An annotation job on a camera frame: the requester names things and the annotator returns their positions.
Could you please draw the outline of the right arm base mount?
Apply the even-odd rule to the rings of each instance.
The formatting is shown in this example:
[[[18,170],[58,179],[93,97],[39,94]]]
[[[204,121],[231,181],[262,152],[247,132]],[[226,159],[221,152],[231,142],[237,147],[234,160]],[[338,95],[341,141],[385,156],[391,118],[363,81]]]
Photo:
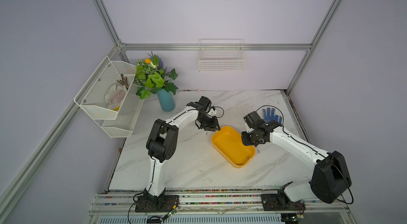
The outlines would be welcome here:
[[[304,201],[291,201],[285,194],[284,190],[293,182],[286,183],[277,190],[277,194],[262,194],[261,202],[264,211],[299,211],[303,213],[305,210]]]

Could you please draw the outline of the blue dotted work glove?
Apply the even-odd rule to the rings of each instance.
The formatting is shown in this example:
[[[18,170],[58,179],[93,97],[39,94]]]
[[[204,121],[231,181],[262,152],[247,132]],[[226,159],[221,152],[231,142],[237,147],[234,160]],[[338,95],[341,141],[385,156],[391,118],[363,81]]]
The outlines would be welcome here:
[[[283,122],[283,117],[276,113],[275,108],[267,107],[262,109],[262,115],[265,122],[269,122],[271,120],[277,121],[278,123]]]

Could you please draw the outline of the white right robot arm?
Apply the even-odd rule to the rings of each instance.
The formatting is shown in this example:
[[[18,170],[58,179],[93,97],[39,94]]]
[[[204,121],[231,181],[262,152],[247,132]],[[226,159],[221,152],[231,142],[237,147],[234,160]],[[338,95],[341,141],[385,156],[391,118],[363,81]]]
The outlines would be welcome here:
[[[295,136],[275,120],[265,121],[253,111],[244,117],[246,131],[242,132],[242,143],[255,146],[268,142],[277,145],[300,160],[312,171],[309,181],[288,182],[278,194],[289,202],[319,199],[333,203],[344,192],[350,191],[352,181],[344,156],[327,152]]]

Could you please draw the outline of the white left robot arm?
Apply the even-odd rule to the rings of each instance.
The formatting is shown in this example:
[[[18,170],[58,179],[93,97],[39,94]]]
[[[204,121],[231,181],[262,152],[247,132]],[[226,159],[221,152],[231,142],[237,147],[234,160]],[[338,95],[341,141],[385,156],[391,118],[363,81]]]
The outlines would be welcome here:
[[[220,130],[216,108],[209,98],[202,96],[199,101],[188,103],[172,118],[158,119],[153,123],[146,143],[151,168],[144,197],[158,198],[164,194],[167,161],[176,152],[179,132],[192,122],[199,130]]]

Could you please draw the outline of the yellow plastic storage box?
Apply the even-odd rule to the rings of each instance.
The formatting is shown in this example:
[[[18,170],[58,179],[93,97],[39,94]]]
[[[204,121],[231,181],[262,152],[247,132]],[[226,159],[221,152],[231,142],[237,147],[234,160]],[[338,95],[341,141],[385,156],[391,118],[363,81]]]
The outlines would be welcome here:
[[[221,127],[212,136],[213,147],[234,167],[246,166],[255,156],[254,146],[245,146],[241,134],[230,126]]]

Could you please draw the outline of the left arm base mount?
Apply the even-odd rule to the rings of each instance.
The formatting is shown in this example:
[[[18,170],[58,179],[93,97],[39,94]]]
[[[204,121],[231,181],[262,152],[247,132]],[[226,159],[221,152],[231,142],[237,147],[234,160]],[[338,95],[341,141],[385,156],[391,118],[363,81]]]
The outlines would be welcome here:
[[[166,195],[165,191],[159,196],[153,196],[145,189],[133,196],[135,212],[170,212],[179,205],[179,195]]]

